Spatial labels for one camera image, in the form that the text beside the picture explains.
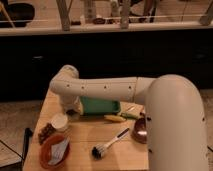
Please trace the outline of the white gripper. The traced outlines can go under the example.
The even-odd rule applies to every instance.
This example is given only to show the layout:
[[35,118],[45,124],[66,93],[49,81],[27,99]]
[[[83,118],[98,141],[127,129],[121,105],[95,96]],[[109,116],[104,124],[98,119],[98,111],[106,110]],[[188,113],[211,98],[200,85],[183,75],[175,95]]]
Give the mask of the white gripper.
[[82,113],[82,104],[79,97],[60,98],[60,104],[63,109],[63,112],[68,115]]

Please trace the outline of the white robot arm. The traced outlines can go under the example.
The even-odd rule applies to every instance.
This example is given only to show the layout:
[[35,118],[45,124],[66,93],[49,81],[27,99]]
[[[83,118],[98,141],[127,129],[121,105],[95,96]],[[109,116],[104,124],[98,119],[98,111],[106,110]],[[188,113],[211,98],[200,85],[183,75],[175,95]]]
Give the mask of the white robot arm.
[[130,102],[145,107],[150,171],[209,171],[205,111],[197,87],[187,78],[81,79],[72,65],[51,79],[63,109],[77,107],[81,96]]

